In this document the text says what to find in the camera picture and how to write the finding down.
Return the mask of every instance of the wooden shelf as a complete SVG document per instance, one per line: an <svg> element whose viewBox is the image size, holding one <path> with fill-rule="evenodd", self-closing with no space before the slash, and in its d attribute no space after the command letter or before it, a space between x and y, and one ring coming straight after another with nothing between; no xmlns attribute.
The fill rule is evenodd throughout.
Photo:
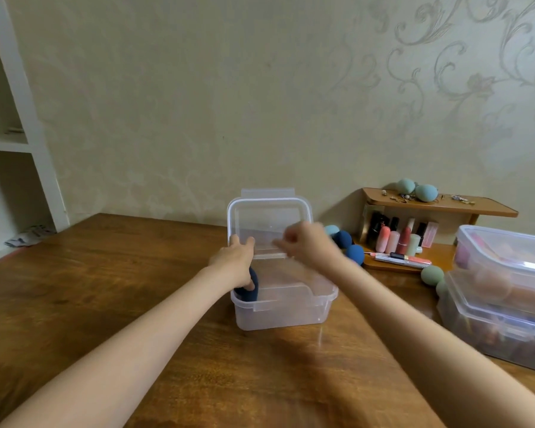
<svg viewBox="0 0 535 428"><path fill-rule="evenodd" d="M407 209L428 209L437 212L454 212L454 213L470 213L472 215L490 215L490 216L505 216L517 217L519 212L510 207L501 204L498 201L491 200L485 197L472 197L464 195L469 201L475 201L476 204L464 204L460 201L452 200L452 194L438 194L437 202L422 202L419 200L408 201L407 203L396 202L390 197L399 197L397 191L386 189L386 195L382 194L383 189L378 188L363 188L367 196L367 203L370 205L386 206L386 207L400 207Z"/></svg>
<svg viewBox="0 0 535 428"><path fill-rule="evenodd" d="M28 141L23 133L0 134L0 151L31 153Z"/></svg>
<svg viewBox="0 0 535 428"><path fill-rule="evenodd" d="M365 252L374 251L362 245ZM429 259L432 261L433 266L440 267L444 272L452 270L454 261L454 253L456 252L456 246L443 245L441 243L432 244L431 248L423 248L422 254L416 255L421 259ZM392 264L384 261L377 261L370 255L364 256L363 267L365 269L372 270L384 270L385 272L401 272L401 273L420 273L421 269L415 269L413 267L400 266L398 264Z"/></svg>

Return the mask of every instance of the wooden table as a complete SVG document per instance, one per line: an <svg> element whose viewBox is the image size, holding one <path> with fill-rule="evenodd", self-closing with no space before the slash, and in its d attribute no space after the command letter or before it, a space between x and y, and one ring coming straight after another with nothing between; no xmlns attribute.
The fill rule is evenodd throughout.
<svg viewBox="0 0 535 428"><path fill-rule="evenodd" d="M223 227L96 215L1 263L0 420L189 280L225 243ZM418 277L375 276L438 320L435 293ZM535 371L496 363L535 392ZM322 325L245 332L226 295L127 426L442 424L345 296Z"/></svg>

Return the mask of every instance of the wallpaper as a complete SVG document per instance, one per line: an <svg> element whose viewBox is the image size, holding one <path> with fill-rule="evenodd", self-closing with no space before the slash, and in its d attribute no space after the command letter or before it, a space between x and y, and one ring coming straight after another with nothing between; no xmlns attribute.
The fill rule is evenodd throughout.
<svg viewBox="0 0 535 428"><path fill-rule="evenodd" d="M7 3L72 223L295 187L354 229L410 177L535 233L535 0Z"/></svg>

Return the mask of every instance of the stacked plastic container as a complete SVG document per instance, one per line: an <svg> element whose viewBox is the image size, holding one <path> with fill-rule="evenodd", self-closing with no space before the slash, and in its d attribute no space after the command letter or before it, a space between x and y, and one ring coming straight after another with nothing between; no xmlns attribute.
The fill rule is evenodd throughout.
<svg viewBox="0 0 535 428"><path fill-rule="evenodd" d="M243 189L228 205L228 239L237 234L256 239L251 266L258 276L255 302L244 302L234 291L236 323L244 331L281 328L327 319L338 294L330 281L304 267L271 243L298 221L313 222L307 200L293 189Z"/></svg>
<svg viewBox="0 0 535 428"><path fill-rule="evenodd" d="M535 369L535 236L463 225L438 310L487 355Z"/></svg>

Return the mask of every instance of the white shelving unit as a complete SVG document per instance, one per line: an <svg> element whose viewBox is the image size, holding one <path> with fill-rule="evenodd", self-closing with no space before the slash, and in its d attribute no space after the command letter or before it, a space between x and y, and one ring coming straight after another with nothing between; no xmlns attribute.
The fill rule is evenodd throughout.
<svg viewBox="0 0 535 428"><path fill-rule="evenodd" d="M8 129L24 133L7 133ZM18 51L5 0L0 0L0 256L4 242L33 224L69 226L43 128Z"/></svg>

